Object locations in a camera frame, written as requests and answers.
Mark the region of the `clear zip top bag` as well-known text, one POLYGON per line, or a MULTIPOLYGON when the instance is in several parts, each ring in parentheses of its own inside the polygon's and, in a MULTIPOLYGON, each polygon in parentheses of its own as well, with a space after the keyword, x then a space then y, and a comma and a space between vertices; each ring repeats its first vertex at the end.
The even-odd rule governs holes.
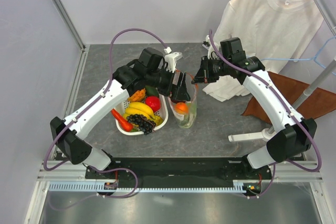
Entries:
POLYGON ((190 128, 197 116, 197 93, 198 93, 198 85, 192 84, 192 79, 194 77, 186 73, 186 87, 188 94, 191 97, 190 101, 186 102, 175 102, 168 98, 170 108, 175 116, 177 124, 181 128, 190 128))

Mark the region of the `green toy avocado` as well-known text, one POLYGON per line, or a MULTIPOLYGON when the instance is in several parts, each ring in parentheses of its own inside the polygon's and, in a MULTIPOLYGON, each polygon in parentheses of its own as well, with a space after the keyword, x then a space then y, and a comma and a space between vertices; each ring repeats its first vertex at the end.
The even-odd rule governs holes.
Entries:
POLYGON ((159 92, 157 91, 156 88, 151 87, 151 86, 145 86, 145 92, 148 97, 159 97, 159 92))

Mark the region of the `black toy grapes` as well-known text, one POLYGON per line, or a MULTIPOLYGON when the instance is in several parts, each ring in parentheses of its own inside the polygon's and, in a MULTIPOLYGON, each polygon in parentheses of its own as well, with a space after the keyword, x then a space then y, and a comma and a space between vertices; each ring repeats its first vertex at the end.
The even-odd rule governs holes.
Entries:
POLYGON ((132 114, 127 116, 127 121, 129 123, 135 124, 138 129, 144 133, 144 135, 149 135, 154 131, 156 123, 142 114, 132 114))

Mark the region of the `toy cabbage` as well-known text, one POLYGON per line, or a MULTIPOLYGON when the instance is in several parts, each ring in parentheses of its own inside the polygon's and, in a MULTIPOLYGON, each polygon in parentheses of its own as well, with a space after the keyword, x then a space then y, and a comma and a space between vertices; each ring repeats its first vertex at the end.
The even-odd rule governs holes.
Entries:
POLYGON ((178 125, 182 128, 190 128, 197 116, 197 104, 191 102, 186 102, 186 104, 189 108, 189 113, 187 115, 176 113, 178 115, 178 125))

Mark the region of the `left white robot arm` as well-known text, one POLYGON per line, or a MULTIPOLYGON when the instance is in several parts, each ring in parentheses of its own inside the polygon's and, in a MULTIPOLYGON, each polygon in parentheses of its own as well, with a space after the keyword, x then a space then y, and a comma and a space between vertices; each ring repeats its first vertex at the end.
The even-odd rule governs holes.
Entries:
POLYGON ((55 117, 51 120, 54 145, 73 165, 84 163, 93 166, 103 178, 111 178, 115 173, 111 158, 86 143, 85 138, 112 109, 145 86, 154 87, 160 95, 175 101, 190 101, 185 74, 176 72, 176 62, 181 57, 180 52, 163 55, 153 48, 143 49, 138 59, 119 67, 81 108, 64 119, 55 117))

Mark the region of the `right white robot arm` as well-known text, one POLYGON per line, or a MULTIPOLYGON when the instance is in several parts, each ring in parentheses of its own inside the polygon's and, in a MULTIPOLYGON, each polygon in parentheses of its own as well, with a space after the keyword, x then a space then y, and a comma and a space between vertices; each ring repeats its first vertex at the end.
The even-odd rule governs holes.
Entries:
POLYGON ((266 145, 245 157, 240 166, 241 174, 254 178, 261 167, 290 161, 311 147, 317 124, 314 119, 305 119, 284 98, 272 82, 263 63, 255 56, 246 57, 238 37, 220 42, 215 49, 215 58, 204 56, 200 68, 192 80, 196 83, 213 83, 223 76, 237 79, 257 100, 269 117, 275 134, 266 145))

